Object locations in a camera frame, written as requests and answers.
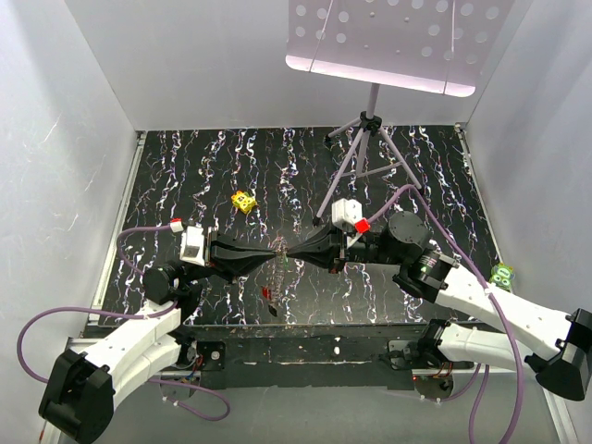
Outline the yellow owl number block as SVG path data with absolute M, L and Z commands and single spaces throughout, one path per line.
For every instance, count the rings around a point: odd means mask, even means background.
M 245 215 L 248 215 L 257 206 L 255 198 L 243 191 L 236 191 L 231 196 L 231 202 L 235 208 Z

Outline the lilac music stand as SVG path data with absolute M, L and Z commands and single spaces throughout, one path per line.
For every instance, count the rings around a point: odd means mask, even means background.
M 510 39 L 512 1 L 290 1 L 289 68 L 370 85 L 349 150 L 366 175 L 366 147 L 384 134 L 381 87 L 477 103 Z

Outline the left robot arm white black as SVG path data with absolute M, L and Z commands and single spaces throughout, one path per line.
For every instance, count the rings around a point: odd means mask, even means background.
M 203 280 L 232 283 L 277 256 L 180 219 L 157 230 L 180 236 L 179 257 L 143 270 L 142 308 L 83 351 L 63 351 L 46 383 L 39 415 L 78 443 L 97 440 L 118 405 L 161 370 L 195 363 L 195 340 L 183 324 L 200 304 Z

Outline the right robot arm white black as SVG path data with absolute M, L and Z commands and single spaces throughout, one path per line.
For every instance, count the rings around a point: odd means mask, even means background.
M 347 263 L 395 265 L 397 286 L 413 296 L 470 315 L 490 331 L 434 320 L 418 340 L 429 367 L 474 362 L 534 374 L 544 389 L 569 401 L 583 401 L 591 381 L 591 313 L 568 314 L 525 300 L 489 283 L 431 244 L 431 233 L 411 212 L 398 212 L 378 233 L 353 234 L 343 222 L 329 223 L 290 258 L 331 273 Z

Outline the green owl number block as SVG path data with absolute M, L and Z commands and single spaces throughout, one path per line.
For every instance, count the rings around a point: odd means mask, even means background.
M 508 292 L 512 292 L 512 281 L 515 277 L 512 266 L 498 263 L 491 269 L 489 283 Z

